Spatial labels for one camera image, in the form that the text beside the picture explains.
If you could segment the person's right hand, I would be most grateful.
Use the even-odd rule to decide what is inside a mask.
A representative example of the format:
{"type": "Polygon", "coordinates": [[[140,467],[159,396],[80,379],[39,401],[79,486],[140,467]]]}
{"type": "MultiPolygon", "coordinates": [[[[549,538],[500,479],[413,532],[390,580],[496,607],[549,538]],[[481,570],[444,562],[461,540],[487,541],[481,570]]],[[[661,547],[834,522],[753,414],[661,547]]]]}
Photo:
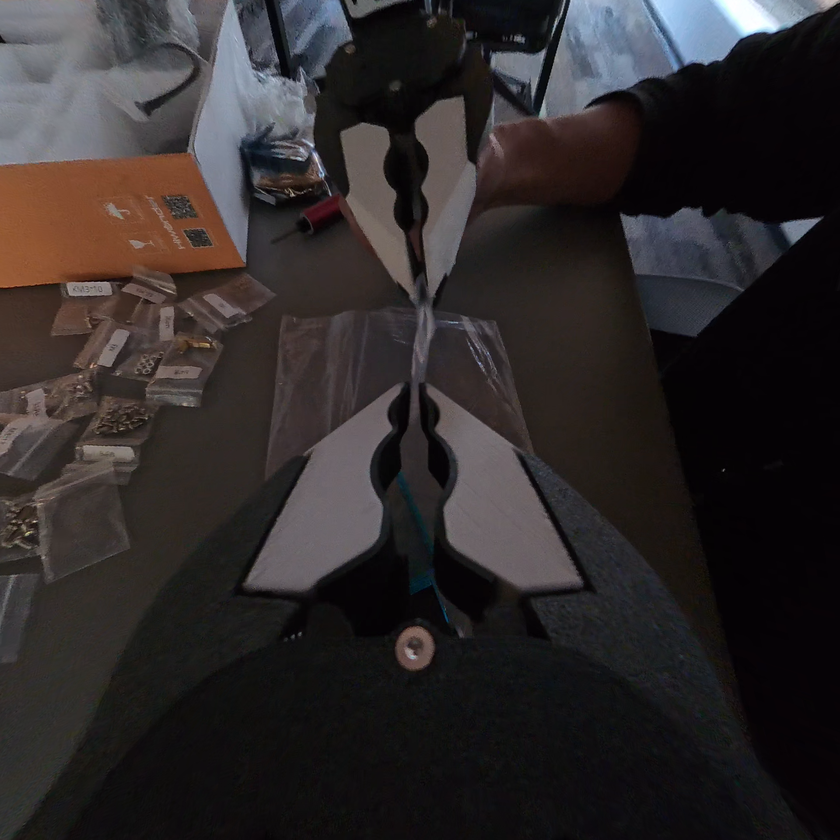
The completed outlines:
{"type": "Polygon", "coordinates": [[[623,98],[503,123],[479,157],[469,221],[499,207],[609,204],[633,169],[642,129],[638,105],[623,98]]]}

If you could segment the grey chair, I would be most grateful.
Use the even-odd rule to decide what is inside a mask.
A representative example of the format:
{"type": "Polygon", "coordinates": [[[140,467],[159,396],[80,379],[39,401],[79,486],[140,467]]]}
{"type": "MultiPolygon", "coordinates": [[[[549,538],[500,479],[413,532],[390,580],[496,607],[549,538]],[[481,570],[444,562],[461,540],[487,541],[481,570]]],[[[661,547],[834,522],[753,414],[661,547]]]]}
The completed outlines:
{"type": "Polygon", "coordinates": [[[742,290],[717,280],[636,274],[649,329],[694,339],[742,290]]]}

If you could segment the bubble wrap bundle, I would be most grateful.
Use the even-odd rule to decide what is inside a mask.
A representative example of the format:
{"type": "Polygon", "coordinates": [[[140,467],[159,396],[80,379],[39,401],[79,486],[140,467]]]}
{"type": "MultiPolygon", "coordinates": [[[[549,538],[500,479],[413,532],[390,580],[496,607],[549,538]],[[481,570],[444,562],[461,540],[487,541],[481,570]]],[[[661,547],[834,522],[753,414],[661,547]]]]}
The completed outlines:
{"type": "Polygon", "coordinates": [[[95,1],[97,20],[118,65],[160,46],[197,51],[200,38],[187,1],[95,1]]]}

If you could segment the black mesh chair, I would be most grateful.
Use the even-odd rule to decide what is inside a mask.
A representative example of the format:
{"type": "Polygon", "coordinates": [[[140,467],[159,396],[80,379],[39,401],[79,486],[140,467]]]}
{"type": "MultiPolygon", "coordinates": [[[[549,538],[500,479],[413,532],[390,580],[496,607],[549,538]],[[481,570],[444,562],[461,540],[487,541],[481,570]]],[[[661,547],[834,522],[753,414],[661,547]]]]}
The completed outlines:
{"type": "Polygon", "coordinates": [[[491,69],[494,92],[528,117],[543,109],[570,1],[454,1],[451,13],[465,23],[486,63],[495,54],[543,54],[535,86],[501,70],[491,69]]]}

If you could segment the pile of small screw bags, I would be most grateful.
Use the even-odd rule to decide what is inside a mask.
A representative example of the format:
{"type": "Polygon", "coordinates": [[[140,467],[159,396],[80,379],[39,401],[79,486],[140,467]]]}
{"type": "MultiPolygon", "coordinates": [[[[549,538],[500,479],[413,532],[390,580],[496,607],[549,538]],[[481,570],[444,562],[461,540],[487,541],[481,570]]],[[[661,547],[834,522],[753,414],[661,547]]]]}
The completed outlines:
{"type": "Polygon", "coordinates": [[[51,335],[85,335],[71,370],[2,392],[2,477],[34,485],[2,496],[2,664],[17,661],[40,582],[123,553],[130,533],[120,487],[140,467],[166,406],[198,408],[222,335],[276,296],[246,272],[180,299],[174,278],[133,268],[126,282],[68,281],[51,335]]]}

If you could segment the orange white cardboard box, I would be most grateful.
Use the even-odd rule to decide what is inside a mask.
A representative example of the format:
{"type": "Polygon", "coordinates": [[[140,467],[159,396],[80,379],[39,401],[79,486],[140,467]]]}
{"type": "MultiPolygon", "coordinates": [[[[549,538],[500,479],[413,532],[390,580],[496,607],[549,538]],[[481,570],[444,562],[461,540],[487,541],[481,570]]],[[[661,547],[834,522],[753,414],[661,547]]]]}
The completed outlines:
{"type": "Polygon", "coordinates": [[[187,149],[1,166],[3,288],[245,265],[248,51],[234,2],[189,4],[208,72],[187,149]]]}

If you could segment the silver antistatic bag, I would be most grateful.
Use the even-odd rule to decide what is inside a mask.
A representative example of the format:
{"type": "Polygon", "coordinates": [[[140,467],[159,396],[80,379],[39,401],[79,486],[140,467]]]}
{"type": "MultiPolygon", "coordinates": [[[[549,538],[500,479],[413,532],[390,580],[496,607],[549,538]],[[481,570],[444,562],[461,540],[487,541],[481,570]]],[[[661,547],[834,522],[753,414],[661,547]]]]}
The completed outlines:
{"type": "Polygon", "coordinates": [[[314,142],[305,134],[280,134],[270,123],[239,144],[251,197],[272,206],[319,201],[331,187],[314,142]]]}

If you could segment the small clear zip bag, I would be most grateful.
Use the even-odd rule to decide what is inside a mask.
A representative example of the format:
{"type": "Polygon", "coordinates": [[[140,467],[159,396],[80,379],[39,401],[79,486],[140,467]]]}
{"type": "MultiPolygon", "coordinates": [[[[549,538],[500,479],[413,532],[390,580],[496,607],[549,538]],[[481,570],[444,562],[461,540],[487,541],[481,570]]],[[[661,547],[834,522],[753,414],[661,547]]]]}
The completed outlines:
{"type": "Polygon", "coordinates": [[[421,391],[436,331],[434,296],[429,291],[424,271],[416,278],[412,301],[415,305],[416,325],[411,360],[408,425],[402,441],[402,453],[408,461],[413,461],[417,456],[418,440],[423,436],[421,391]]]}

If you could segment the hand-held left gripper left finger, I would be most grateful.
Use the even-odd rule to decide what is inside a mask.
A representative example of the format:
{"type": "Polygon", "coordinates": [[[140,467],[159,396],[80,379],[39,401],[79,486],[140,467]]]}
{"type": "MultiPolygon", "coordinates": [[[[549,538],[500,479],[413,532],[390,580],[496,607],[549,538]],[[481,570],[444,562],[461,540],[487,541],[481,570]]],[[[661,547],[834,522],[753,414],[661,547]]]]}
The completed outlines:
{"type": "Polygon", "coordinates": [[[314,595],[385,545],[410,407],[411,386],[394,385],[309,449],[244,592],[314,595]]]}

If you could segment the red screwdriver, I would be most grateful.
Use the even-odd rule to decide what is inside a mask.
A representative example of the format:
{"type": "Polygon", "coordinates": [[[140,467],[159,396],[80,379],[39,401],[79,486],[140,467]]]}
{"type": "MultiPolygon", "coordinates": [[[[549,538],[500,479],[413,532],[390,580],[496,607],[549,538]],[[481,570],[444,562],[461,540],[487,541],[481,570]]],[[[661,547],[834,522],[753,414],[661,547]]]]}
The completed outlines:
{"type": "Polygon", "coordinates": [[[314,236],[343,219],[342,196],[335,194],[302,211],[294,225],[273,237],[270,243],[276,245],[294,235],[314,236]]]}

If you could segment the person's right forearm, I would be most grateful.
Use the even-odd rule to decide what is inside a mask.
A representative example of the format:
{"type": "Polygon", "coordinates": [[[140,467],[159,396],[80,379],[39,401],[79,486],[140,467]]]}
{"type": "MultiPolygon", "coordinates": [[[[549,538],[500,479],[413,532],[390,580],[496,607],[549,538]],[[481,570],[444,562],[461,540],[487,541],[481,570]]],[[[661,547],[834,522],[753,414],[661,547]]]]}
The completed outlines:
{"type": "Polygon", "coordinates": [[[832,214],[839,202],[839,8],[742,38],[708,64],[643,79],[591,102],[632,104],[625,215],[683,208],[763,223],[832,214]]]}

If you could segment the white foam insert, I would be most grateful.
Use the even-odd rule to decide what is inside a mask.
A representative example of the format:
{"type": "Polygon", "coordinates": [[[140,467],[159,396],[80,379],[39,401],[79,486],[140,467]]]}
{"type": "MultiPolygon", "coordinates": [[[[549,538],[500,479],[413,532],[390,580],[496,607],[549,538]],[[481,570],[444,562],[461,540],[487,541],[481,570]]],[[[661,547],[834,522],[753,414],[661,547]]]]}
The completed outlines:
{"type": "Polygon", "coordinates": [[[207,72],[200,45],[118,65],[94,3],[12,3],[2,12],[2,166],[183,152],[207,72]]]}

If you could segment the person's dark clothing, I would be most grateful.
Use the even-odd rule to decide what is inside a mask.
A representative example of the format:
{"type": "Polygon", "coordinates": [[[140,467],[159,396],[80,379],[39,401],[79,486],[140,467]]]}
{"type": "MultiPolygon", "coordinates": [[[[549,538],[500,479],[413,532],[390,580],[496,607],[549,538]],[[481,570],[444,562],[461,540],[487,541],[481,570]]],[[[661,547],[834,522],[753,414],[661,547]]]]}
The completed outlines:
{"type": "Polygon", "coordinates": [[[753,743],[796,814],[838,838],[838,211],[661,382],[753,743]]]}

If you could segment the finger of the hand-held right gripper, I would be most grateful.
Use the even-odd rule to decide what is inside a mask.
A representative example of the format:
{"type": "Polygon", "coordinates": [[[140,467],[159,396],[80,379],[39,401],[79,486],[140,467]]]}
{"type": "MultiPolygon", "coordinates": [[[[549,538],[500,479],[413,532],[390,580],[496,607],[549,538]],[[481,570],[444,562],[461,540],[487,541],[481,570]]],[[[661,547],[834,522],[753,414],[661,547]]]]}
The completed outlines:
{"type": "Polygon", "coordinates": [[[436,101],[414,124],[425,175],[419,191],[426,216],[418,277],[442,284],[455,266],[476,194],[476,165],[468,157],[464,98],[436,101]]]}
{"type": "Polygon", "coordinates": [[[415,291],[422,275],[422,149],[411,133],[359,123],[341,132],[345,201],[389,276],[415,291]]]}

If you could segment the large clear plastic bag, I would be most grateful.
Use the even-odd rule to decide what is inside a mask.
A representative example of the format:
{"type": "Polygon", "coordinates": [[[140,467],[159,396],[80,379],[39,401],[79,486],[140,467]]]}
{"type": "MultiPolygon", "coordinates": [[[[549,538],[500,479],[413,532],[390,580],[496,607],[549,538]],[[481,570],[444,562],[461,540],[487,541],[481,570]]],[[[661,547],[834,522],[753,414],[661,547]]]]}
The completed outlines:
{"type": "MultiPolygon", "coordinates": [[[[411,377],[412,308],[281,318],[266,477],[411,377]]],[[[427,381],[525,452],[532,441],[496,322],[438,311],[427,381]]]]}

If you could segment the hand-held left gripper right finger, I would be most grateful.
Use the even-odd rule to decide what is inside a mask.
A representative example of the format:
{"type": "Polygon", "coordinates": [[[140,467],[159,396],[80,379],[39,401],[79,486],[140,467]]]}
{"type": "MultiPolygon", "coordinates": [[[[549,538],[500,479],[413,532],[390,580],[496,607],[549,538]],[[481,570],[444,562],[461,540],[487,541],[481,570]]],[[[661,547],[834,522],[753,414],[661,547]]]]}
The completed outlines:
{"type": "Polygon", "coordinates": [[[434,573],[444,594],[560,594],[585,578],[522,451],[431,385],[420,386],[427,467],[440,494],[434,573]]]}

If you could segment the blue bracket with black servo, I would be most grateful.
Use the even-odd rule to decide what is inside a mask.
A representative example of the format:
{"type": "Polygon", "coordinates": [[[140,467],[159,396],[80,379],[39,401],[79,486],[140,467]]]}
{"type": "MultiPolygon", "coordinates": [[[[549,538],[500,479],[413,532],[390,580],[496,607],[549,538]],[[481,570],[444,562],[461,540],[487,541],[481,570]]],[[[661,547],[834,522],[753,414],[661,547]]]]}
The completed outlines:
{"type": "Polygon", "coordinates": [[[395,483],[414,535],[414,547],[409,551],[407,558],[408,593],[411,602],[428,623],[444,630],[450,636],[462,637],[461,628],[454,616],[450,615],[438,588],[434,569],[434,541],[402,470],[397,474],[395,483]]]}

